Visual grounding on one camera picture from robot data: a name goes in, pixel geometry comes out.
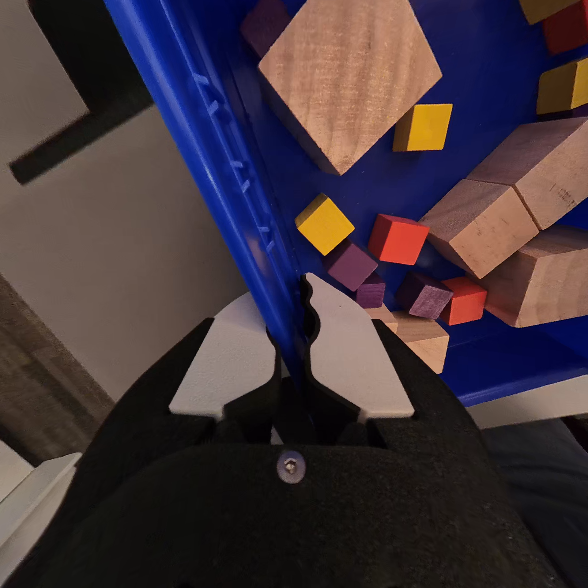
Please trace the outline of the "blue plastic box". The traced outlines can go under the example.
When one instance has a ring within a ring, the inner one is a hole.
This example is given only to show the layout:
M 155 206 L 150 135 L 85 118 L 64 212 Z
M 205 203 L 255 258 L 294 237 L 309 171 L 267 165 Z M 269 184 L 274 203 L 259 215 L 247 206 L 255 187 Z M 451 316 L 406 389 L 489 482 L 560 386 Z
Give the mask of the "blue plastic box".
M 563 63 L 518 1 L 412 1 L 443 75 L 421 102 L 453 104 L 445 148 L 393 152 L 390 130 L 338 177 L 319 170 L 262 97 L 239 32 L 256 1 L 105 3 L 296 379 L 299 276 L 338 283 L 295 217 L 323 192 L 362 246 L 378 213 L 420 220 L 516 127 L 536 121 L 539 77 Z

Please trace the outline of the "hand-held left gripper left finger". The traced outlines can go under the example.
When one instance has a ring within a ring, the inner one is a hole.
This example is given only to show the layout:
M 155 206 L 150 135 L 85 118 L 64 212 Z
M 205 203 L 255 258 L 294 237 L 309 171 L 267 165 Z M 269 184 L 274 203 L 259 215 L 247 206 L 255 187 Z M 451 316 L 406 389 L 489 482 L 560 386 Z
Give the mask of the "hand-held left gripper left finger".
M 246 439 L 269 439 L 281 381 L 281 352 L 246 293 L 214 317 L 169 411 L 235 422 Z

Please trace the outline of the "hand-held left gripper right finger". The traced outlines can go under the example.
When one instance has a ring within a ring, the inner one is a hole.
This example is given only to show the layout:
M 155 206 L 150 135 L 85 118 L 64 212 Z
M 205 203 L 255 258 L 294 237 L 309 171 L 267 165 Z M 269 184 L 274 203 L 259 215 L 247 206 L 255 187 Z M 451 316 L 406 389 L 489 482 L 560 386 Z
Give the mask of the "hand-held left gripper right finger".
M 370 420 L 404 419 L 415 409 L 369 316 L 318 275 L 300 278 L 307 344 L 305 393 L 319 439 Z

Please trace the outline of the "pile of wooden cubes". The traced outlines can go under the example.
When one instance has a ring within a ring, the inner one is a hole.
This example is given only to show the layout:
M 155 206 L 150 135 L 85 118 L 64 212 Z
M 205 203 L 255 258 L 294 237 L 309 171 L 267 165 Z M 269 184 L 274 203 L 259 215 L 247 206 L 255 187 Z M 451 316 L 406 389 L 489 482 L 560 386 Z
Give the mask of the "pile of wooden cubes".
M 251 119 L 302 273 L 348 297 L 295 217 L 320 193 L 367 247 L 379 213 L 419 221 L 513 130 L 537 120 L 550 56 L 518 1 L 285 1 L 254 62 Z

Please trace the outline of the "person's dark jacket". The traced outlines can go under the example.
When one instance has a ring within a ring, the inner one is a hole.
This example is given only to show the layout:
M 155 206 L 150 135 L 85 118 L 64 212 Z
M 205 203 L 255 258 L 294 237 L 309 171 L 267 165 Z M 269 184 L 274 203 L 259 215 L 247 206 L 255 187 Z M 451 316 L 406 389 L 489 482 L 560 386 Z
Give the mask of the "person's dark jacket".
M 516 509 L 570 587 L 587 587 L 587 445 L 567 419 L 481 431 Z

